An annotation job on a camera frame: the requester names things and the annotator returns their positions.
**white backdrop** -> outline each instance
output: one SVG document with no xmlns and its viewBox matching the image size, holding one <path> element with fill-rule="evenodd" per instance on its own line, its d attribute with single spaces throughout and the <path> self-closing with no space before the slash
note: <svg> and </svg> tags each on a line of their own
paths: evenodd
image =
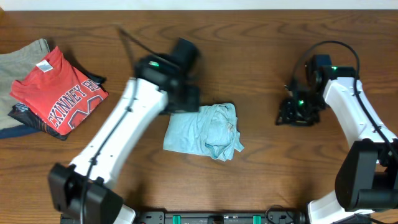
<svg viewBox="0 0 398 224">
<path fill-rule="evenodd" d="M 0 0 L 18 10 L 398 9 L 398 0 Z"/>
</svg>

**blue cloth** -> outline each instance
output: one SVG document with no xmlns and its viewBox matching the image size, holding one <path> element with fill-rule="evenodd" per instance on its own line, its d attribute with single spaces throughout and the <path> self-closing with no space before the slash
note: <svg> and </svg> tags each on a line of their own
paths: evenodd
<svg viewBox="0 0 398 224">
<path fill-rule="evenodd" d="M 236 130 L 237 120 L 231 103 L 201 106 L 198 113 L 172 114 L 163 149 L 230 160 L 234 149 L 244 149 Z"/>
<path fill-rule="evenodd" d="M 31 128 L 26 125 L 18 125 L 12 128 L 4 128 L 0 130 L 0 139 L 6 139 L 6 138 L 14 138 L 14 137 L 20 137 L 20 136 L 25 136 L 28 134 L 36 133 L 39 132 L 39 130 Z"/>
</svg>

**tabletop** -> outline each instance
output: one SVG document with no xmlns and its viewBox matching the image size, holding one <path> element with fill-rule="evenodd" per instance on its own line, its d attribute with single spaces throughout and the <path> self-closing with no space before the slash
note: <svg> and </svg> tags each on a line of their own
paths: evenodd
<svg viewBox="0 0 398 224">
<path fill-rule="evenodd" d="M 79 70 L 107 78 L 109 92 L 66 141 L 45 133 L 0 141 L 0 223 L 58 223 L 47 183 L 56 162 L 67 165 L 108 117 L 133 76 L 117 26 L 156 52 L 178 37 L 203 56 L 196 83 L 201 103 L 234 103 L 242 152 L 232 161 L 164 151 L 169 116 L 149 125 L 121 172 L 115 192 L 136 209 L 264 211 L 273 204 L 303 208 L 334 189 L 349 151 L 333 111 L 312 127 L 275 126 L 284 85 L 313 44 L 350 44 L 361 59 L 364 91 L 387 127 L 398 133 L 398 14 L 396 11 L 63 11 L 6 12 L 0 54 L 39 38 L 59 46 Z M 135 60 L 147 53 L 131 45 Z M 335 65 L 354 65 L 350 52 L 326 45 Z M 304 67 L 299 69 L 304 77 Z M 398 220 L 390 210 L 373 215 Z"/>
</svg>

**green led indicator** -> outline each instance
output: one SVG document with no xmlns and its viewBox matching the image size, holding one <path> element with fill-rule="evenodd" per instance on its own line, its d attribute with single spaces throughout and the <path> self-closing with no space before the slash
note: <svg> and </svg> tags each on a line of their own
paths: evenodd
<svg viewBox="0 0 398 224">
<path fill-rule="evenodd" d="M 155 67 L 159 67 L 159 63 L 153 62 L 153 61 L 150 61 L 149 65 L 152 65 L 152 66 L 155 66 Z"/>
</svg>

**t-shirt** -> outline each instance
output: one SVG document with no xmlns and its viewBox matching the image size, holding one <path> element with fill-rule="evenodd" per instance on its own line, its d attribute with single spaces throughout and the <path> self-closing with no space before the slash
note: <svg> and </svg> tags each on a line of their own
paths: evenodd
<svg viewBox="0 0 398 224">
<path fill-rule="evenodd" d="M 10 93 L 61 135 L 77 127 L 107 96 L 95 82 L 64 59 L 58 47 L 44 60 L 52 67 L 35 67 Z"/>
</svg>

